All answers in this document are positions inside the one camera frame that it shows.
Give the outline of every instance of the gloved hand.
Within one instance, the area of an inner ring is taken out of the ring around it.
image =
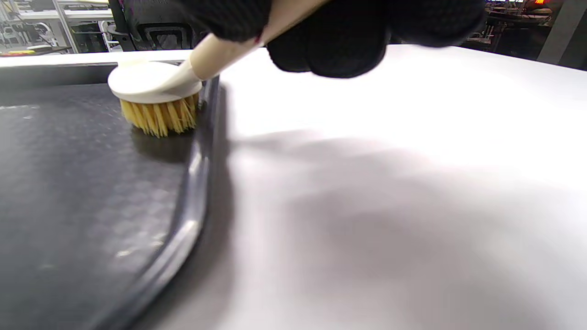
[[[219,38],[261,34],[271,0],[176,0]],[[485,22],[485,0],[332,0],[267,45],[288,72],[351,78],[383,59],[390,36],[406,43],[456,45]]]

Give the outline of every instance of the yellow bristle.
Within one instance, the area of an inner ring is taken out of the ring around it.
[[[120,101],[122,114],[128,122],[142,129],[145,134],[157,137],[195,128],[197,104],[198,95],[157,105]]]

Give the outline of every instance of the white brush handle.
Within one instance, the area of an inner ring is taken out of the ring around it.
[[[308,17],[328,0],[273,0],[269,22],[260,38],[242,43],[219,39],[209,34],[190,53],[189,61],[200,80],[217,76],[250,51],[262,47]]]

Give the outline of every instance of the brush head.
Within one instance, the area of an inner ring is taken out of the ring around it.
[[[180,66],[161,62],[119,63],[108,77],[108,86],[121,100],[156,104],[192,96],[200,91],[202,83],[187,60]]]
[[[122,115],[129,123],[145,134],[164,137],[171,132],[179,134],[195,128],[198,94],[152,105],[120,100],[120,105]]]

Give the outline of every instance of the white countertop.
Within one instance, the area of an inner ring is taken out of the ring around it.
[[[586,72],[402,45],[221,81],[210,227],[136,329],[587,329]]]

